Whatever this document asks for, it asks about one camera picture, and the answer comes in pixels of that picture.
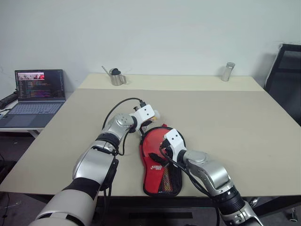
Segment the laptop screen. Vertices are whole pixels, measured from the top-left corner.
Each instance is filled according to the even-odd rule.
[[[65,100],[62,70],[15,71],[19,101]]]

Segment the laptop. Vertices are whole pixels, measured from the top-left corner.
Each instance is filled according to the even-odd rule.
[[[66,101],[63,70],[15,71],[18,104],[0,128],[43,128]]]

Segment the beige tabletop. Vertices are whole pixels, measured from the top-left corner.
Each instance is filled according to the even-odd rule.
[[[242,196],[301,194],[301,128],[255,84],[246,91],[81,87],[34,140],[0,190],[30,194],[62,190],[72,180],[77,158],[100,133],[108,111],[124,98],[139,97],[161,114],[153,126],[165,123],[178,129],[188,149],[205,151],[222,163]],[[128,101],[115,113],[131,113],[136,105]],[[145,195],[138,146],[138,135],[129,135],[125,156],[118,157],[112,195]],[[202,194],[183,175],[179,196]]]

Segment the floor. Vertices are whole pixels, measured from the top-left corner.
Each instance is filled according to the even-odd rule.
[[[34,138],[32,137],[8,137],[0,135],[0,153],[6,160],[17,161],[33,140]],[[44,203],[24,194],[10,193],[9,196],[8,212],[3,226],[27,226],[45,206]],[[7,194],[0,193],[0,226],[3,222],[7,202]],[[97,208],[96,211],[100,214],[95,215],[92,226],[99,225],[101,209]],[[149,213],[148,218],[146,218],[143,213]],[[162,213],[170,213],[168,215],[170,218],[156,217],[160,214],[162,215]],[[297,223],[287,220],[286,214],[288,213],[280,212],[263,217],[261,220],[265,226],[301,226],[301,208],[297,208],[299,218],[299,222]],[[175,216],[183,216],[184,218],[178,219],[174,218]],[[106,226],[214,226],[216,216],[212,208],[110,208],[106,222]]]

